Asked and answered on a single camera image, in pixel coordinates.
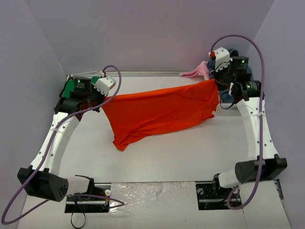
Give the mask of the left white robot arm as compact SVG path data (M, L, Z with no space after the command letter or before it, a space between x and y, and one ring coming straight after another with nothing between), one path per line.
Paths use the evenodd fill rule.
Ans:
M72 192L79 192L84 199L96 194L96 187L88 182L70 182L59 177L64 151L73 131L80 123L82 111L99 110L116 81L100 77L95 83L86 77L69 77L74 87L68 97L60 96L54 108L51 127L35 159L28 168L20 168L18 180L29 196L60 202Z

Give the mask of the orange t-shirt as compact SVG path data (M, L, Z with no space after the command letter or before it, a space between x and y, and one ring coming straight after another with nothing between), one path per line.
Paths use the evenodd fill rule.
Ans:
M114 134L114 146L124 151L129 144L145 137L195 127L213 118L218 104L216 83L207 80L191 85L117 95L102 109Z

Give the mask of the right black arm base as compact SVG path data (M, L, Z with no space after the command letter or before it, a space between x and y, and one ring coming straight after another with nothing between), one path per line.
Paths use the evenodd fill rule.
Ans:
M229 210L227 199L232 188L215 188L212 181L196 182L199 210Z

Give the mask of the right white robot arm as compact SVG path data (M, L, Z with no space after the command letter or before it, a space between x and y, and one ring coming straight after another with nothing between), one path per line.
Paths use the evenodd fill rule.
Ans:
M248 72L247 57L234 56L215 68L215 79L219 86L228 89L243 119L248 160L237 162L234 169L218 175L212 183L212 193L224 196L229 188L254 182L273 180L287 168L287 160L281 158L273 144L265 113L265 102L260 81L252 81Z

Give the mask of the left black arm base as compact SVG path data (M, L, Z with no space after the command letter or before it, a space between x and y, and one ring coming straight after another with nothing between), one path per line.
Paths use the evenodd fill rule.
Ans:
M96 183L90 195L107 197L111 194L111 184ZM108 213L109 200L94 197L68 196L65 201L64 213Z

